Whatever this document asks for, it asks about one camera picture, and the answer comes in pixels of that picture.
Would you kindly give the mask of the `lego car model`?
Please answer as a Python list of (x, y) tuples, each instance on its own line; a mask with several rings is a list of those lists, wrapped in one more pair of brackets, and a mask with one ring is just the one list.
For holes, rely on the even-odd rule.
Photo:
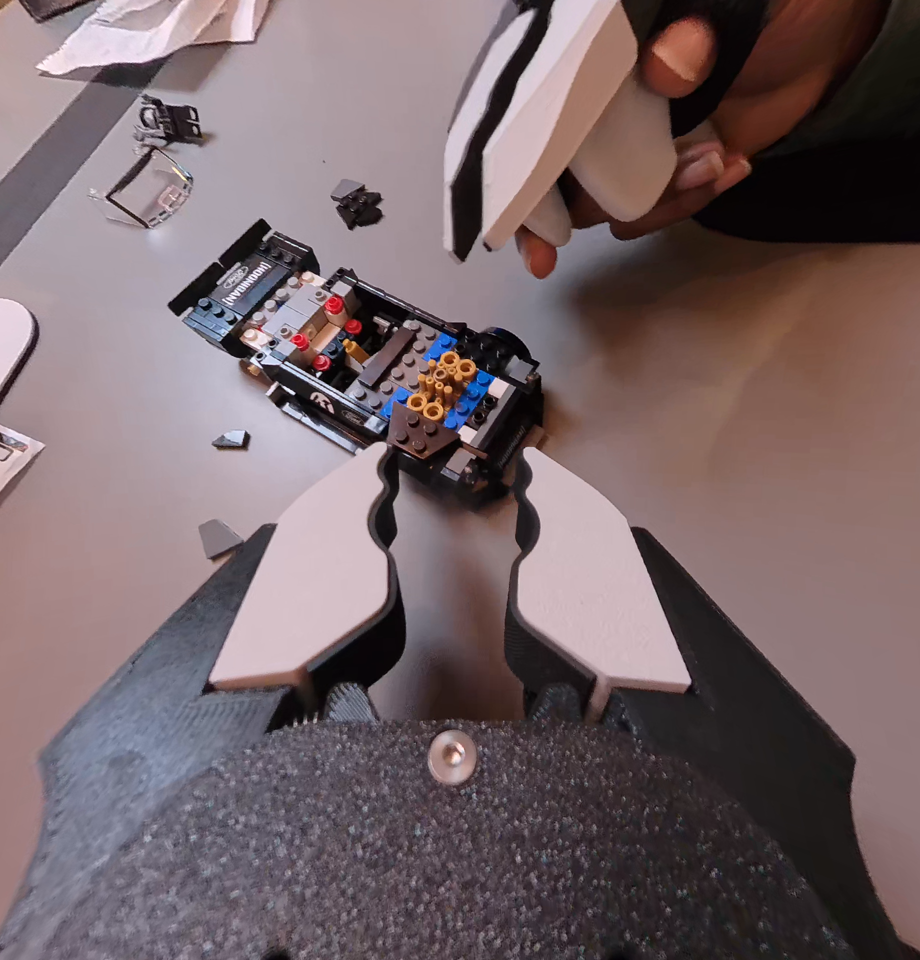
[(507, 495), (542, 432), (539, 364), (515, 334), (445, 322), (258, 220), (168, 309), (268, 383), (284, 414), (474, 509)]

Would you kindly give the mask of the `grey lego slope piece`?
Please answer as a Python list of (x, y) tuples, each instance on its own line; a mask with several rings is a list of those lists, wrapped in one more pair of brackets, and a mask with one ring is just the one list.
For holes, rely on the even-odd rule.
[(202, 522), (198, 532), (204, 556), (211, 561), (229, 554), (245, 542), (228, 524), (216, 518)]

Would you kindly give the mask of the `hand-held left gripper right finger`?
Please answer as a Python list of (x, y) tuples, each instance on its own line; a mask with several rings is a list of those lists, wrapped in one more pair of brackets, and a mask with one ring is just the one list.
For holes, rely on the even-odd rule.
[(685, 693), (690, 673), (622, 512), (533, 447), (514, 493), (505, 657), (526, 690), (569, 685), (585, 710), (619, 689)]

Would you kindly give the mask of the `crumpled white paper bag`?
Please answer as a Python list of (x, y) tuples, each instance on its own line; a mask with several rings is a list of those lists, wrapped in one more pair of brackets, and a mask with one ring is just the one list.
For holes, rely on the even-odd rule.
[(146, 64), (200, 44), (253, 42), (267, 1), (106, 1), (36, 68), (63, 76)]

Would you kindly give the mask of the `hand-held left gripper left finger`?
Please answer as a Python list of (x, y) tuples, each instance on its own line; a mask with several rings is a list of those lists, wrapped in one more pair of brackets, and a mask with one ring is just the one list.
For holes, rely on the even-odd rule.
[(217, 690), (292, 687), (309, 706), (336, 684), (369, 688), (406, 646), (390, 546), (396, 454), (369, 446), (276, 522), (209, 675)]

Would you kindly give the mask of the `lego sticker sheet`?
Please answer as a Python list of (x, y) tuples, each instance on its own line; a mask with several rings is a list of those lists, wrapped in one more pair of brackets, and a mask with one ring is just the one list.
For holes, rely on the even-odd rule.
[(42, 442), (0, 424), (0, 495), (44, 448)]

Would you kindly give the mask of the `clear lego windshield piece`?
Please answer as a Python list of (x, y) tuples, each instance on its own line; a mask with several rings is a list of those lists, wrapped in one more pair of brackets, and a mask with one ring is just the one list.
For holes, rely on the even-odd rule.
[(190, 172), (170, 154), (147, 147), (114, 186), (91, 189), (89, 198), (106, 219), (151, 230), (190, 198), (193, 183)]

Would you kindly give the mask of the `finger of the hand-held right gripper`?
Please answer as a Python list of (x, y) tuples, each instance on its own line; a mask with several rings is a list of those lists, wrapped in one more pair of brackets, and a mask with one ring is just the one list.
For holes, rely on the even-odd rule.
[(482, 152), (547, 30), (554, 2), (507, 2), (454, 111), (443, 154), (442, 240), (458, 262), (482, 239)]
[(622, 2), (558, 1), (482, 151), (482, 239), (502, 247), (567, 168), (637, 58)]

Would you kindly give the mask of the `black wedge lego plate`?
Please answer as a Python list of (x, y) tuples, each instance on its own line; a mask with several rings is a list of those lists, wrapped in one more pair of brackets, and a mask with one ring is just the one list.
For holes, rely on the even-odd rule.
[(336, 210), (346, 227), (352, 231), (358, 227), (372, 226), (383, 218), (382, 194), (359, 186), (345, 197), (336, 200)]

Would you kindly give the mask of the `small black lego assembly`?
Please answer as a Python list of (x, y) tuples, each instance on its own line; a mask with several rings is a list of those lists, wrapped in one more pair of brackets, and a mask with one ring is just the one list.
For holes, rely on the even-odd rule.
[(159, 147), (174, 143), (202, 143), (205, 139), (196, 107), (168, 104), (148, 94), (140, 97), (133, 137), (141, 145)]

